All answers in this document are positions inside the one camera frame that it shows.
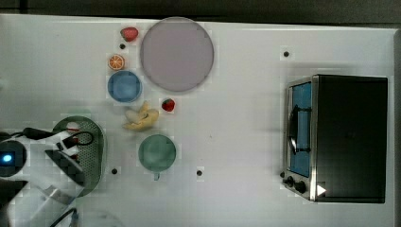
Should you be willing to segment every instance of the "toaster oven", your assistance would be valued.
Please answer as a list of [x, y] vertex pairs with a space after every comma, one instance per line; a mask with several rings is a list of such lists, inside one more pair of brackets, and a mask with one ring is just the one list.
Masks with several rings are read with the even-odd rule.
[[385, 201], [386, 78], [315, 75], [286, 92], [284, 186], [309, 201]]

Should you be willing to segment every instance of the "red strawberry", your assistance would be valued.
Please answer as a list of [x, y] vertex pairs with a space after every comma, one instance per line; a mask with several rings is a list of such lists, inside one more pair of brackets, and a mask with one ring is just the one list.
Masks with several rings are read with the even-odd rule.
[[163, 110], [167, 112], [172, 112], [174, 110], [174, 107], [175, 107], [175, 102], [171, 98], [166, 99], [162, 104]]
[[121, 36], [126, 42], [132, 42], [138, 37], [138, 29], [135, 27], [126, 27], [120, 31]]

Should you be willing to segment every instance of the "green mug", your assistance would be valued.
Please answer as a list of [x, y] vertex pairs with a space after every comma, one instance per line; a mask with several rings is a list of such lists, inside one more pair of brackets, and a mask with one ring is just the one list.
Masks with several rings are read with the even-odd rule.
[[170, 168], [177, 155], [174, 143], [164, 135], [154, 134], [146, 138], [139, 147], [139, 161], [142, 166], [154, 173], [154, 181], [159, 180], [160, 172]]

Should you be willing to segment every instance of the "orange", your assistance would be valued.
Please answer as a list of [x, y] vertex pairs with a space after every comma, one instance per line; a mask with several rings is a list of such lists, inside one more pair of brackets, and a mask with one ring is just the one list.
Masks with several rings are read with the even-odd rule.
[[115, 71], [124, 68], [125, 60], [121, 55], [113, 55], [109, 59], [109, 67]]

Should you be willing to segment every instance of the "oven door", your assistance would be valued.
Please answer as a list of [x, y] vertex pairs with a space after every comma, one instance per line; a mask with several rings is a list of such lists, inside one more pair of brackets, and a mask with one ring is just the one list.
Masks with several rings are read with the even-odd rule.
[[288, 170], [309, 178], [312, 84], [306, 82], [289, 87], [288, 94]]

